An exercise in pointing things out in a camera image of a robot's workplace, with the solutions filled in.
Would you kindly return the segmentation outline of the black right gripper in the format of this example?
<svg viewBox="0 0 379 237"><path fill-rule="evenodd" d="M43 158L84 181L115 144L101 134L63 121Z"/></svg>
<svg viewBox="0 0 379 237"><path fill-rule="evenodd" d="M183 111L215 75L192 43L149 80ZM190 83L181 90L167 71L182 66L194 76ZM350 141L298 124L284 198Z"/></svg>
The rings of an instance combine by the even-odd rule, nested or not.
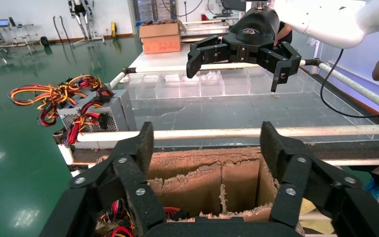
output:
<svg viewBox="0 0 379 237"><path fill-rule="evenodd" d="M204 64L228 60L229 62L257 63L273 74L271 92L288 77L296 74L301 55L286 41L274 47L279 29L279 17L268 6L250 9L223 36L213 35L190 45L186 74L193 78Z"/></svg>

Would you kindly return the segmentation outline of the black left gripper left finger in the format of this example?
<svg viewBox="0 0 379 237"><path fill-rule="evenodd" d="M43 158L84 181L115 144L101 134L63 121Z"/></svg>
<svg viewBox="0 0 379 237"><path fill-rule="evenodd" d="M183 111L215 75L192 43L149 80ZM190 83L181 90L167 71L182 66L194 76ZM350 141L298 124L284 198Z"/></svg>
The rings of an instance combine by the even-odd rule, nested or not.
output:
<svg viewBox="0 0 379 237"><path fill-rule="evenodd" d="M118 141L109 157L73 177L44 225L41 237L92 237L97 215L125 199L139 237L166 221L162 204L147 184L154 131L145 122L137 136Z"/></svg>

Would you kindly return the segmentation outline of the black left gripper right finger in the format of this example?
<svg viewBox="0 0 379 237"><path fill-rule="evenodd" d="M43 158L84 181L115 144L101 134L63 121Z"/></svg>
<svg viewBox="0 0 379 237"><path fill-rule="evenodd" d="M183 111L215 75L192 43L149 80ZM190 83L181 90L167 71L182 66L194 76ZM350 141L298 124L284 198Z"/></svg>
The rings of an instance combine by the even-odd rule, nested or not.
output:
<svg viewBox="0 0 379 237"><path fill-rule="evenodd" d="M361 181L318 159L298 139L280 135L265 121L261 153L279 189L270 220L295 228L303 199L332 221L340 237L379 237L379 203Z"/></svg>

